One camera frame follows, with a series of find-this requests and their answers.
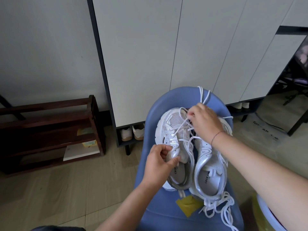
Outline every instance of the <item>plastic chair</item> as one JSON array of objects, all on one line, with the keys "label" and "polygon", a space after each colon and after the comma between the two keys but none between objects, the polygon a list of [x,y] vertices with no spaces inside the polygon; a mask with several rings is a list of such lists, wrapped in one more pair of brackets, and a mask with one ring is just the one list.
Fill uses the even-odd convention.
[{"label": "plastic chair", "polygon": [[[144,167],[151,147],[155,144],[155,130],[161,116],[171,108],[185,107],[190,108],[200,102],[200,91],[197,87],[179,87],[162,95],[151,107],[145,121],[145,132],[141,159],[136,175],[135,187],[137,187],[144,175]],[[220,117],[230,116],[230,112],[223,102],[210,94],[206,105],[216,112]],[[233,128],[232,119],[226,119],[231,128]],[[226,191],[234,198],[234,192],[229,182],[226,185]],[[137,230],[231,230],[225,226],[221,220],[221,214],[215,214],[212,218],[207,218],[203,212],[200,214],[195,211],[190,217],[186,217],[182,210],[176,204],[179,199],[178,191],[166,191],[161,188],[148,205]],[[233,225],[239,231],[244,230],[243,218],[237,202],[231,206]]]}]

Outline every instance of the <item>pair of sneakers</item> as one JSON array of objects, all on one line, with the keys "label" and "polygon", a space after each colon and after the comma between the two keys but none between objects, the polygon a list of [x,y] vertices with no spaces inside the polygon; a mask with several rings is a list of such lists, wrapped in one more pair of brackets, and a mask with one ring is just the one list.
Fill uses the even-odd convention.
[{"label": "pair of sneakers", "polygon": [[[232,130],[224,118],[219,118],[226,133],[232,135]],[[221,213],[222,221],[232,230],[237,230],[232,225],[233,219],[230,206],[234,204],[233,198],[225,191],[227,181],[228,161],[220,152],[212,149],[211,145],[198,136],[192,134],[193,126],[187,119],[185,108],[173,108],[163,114],[157,124],[155,132],[156,144],[172,146],[166,161],[181,156],[180,162],[175,167],[164,189],[178,190],[181,197],[185,197],[184,190],[189,189],[191,194],[204,201],[204,212],[207,217]],[[198,151],[195,164],[193,148]]]}]

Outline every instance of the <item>forearm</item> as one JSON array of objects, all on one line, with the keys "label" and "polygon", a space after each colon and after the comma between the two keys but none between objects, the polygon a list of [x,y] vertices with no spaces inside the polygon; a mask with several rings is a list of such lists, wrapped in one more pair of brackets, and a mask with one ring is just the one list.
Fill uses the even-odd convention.
[{"label": "forearm", "polygon": [[135,230],[158,189],[144,182],[133,190],[121,206],[96,231]]},{"label": "forearm", "polygon": [[225,133],[213,146],[226,156],[266,201],[287,230],[304,230],[308,181]]}]

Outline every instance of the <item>white cabinet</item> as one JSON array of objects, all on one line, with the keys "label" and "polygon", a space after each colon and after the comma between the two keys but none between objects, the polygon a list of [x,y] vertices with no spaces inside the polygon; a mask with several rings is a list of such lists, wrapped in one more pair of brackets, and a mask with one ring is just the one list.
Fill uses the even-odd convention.
[{"label": "white cabinet", "polygon": [[171,89],[213,90],[246,0],[183,0]]},{"label": "white cabinet", "polygon": [[214,87],[225,104],[241,99],[292,1],[246,1]]},{"label": "white cabinet", "polygon": [[275,35],[241,101],[266,96],[305,37]]},{"label": "white cabinet", "polygon": [[182,0],[93,0],[115,124],[146,119],[170,89]]},{"label": "white cabinet", "polygon": [[308,27],[308,0],[294,0],[281,25]]}]

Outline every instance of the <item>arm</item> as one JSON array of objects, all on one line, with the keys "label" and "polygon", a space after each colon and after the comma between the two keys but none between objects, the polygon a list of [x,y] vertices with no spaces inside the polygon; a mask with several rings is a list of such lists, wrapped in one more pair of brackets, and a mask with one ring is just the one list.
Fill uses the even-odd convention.
[{"label": "arm", "polygon": [[192,107],[188,117],[198,135],[208,143],[213,141],[213,147],[229,159],[287,230],[307,228],[307,179],[221,132],[216,114],[206,106]]},{"label": "arm", "polygon": [[124,200],[119,208],[106,219],[96,231],[135,230],[142,215],[157,191],[166,182],[171,170],[179,163],[180,157],[164,162],[172,147],[154,145],[147,157],[142,182]]}]

